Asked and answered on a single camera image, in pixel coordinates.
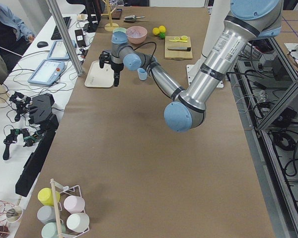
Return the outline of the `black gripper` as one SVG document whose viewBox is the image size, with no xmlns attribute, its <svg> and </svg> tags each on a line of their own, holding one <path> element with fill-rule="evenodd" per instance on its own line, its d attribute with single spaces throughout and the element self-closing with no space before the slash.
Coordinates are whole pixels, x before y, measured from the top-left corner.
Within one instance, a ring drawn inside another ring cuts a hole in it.
<svg viewBox="0 0 298 238">
<path fill-rule="evenodd" d="M 124 69 L 124 64 L 111 62 L 111 68 L 114 70 L 114 86 L 118 87 L 120 82 L 120 72 Z"/>
</svg>

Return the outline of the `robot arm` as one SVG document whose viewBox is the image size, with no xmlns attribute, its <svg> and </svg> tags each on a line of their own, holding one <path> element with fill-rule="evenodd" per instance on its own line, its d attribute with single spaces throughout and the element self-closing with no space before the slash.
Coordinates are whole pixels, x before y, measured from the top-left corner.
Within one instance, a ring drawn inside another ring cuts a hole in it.
<svg viewBox="0 0 298 238">
<path fill-rule="evenodd" d="M 155 57 L 133 50 L 127 35 L 120 31 L 112 35 L 109 63 L 151 74 L 162 92 L 172 99 L 164 110 L 166 124 L 176 132 L 186 132 L 203 123 L 206 101 L 245 45 L 280 33 L 283 3 L 282 0 L 232 0 L 223 20 L 222 33 L 187 89 L 176 82 Z"/>
</svg>

